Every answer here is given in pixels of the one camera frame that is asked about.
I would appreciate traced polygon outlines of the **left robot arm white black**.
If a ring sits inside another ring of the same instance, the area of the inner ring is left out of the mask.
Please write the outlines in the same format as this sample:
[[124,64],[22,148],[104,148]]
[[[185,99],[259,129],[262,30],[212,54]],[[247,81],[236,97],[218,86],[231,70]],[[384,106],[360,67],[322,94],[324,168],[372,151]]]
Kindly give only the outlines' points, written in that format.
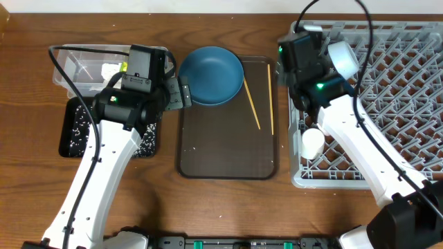
[[85,108],[91,121],[87,146],[59,213],[41,241],[26,241],[23,248],[148,248],[149,237],[139,228],[105,239],[109,209],[148,125],[192,100],[175,67],[168,67],[176,62],[170,51],[134,44],[125,56],[126,71],[115,74]]

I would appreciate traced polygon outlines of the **light blue bowl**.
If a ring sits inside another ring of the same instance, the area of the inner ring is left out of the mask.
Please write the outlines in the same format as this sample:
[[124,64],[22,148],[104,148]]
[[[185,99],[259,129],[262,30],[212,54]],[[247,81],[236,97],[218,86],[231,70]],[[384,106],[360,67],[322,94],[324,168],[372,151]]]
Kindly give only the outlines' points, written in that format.
[[346,41],[330,44],[327,47],[329,57],[336,71],[348,80],[359,71],[359,62]]

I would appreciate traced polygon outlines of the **dark blue plate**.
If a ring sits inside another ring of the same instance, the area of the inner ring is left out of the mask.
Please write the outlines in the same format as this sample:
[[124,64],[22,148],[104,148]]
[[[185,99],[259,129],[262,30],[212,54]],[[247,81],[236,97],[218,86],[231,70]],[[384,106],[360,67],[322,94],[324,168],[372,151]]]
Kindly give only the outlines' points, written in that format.
[[192,51],[184,59],[179,77],[187,80],[193,102],[217,106],[239,93],[244,69],[235,53],[218,46],[206,46]]

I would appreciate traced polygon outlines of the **white cup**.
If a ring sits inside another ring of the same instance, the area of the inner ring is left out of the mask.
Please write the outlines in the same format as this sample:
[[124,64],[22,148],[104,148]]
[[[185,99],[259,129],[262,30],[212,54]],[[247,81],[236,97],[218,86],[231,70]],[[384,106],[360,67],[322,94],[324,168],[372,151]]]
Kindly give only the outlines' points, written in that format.
[[301,138],[301,156],[307,160],[314,160],[323,153],[325,136],[320,129],[307,129]]

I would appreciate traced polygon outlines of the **waste paper wrapper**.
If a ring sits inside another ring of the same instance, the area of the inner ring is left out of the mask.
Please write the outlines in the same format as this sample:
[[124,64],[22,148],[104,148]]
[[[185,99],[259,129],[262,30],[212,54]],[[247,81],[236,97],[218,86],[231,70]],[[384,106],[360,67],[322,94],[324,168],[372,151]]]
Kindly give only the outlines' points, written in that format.
[[101,76],[104,82],[108,82],[116,73],[125,72],[127,70],[127,62],[118,64],[105,63],[101,67]]

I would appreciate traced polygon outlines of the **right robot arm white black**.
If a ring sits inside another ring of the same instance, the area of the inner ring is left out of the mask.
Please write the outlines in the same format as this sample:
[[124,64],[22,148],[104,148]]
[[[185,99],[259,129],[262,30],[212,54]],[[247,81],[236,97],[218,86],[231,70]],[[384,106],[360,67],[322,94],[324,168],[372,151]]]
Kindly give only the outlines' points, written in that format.
[[300,153],[319,155],[325,137],[342,147],[370,187],[379,213],[367,225],[339,237],[342,248],[429,248],[442,241],[442,184],[411,166],[371,121],[361,105],[360,64],[344,41],[320,51],[319,26],[295,26],[278,41],[282,79],[297,110],[316,124],[302,135]]

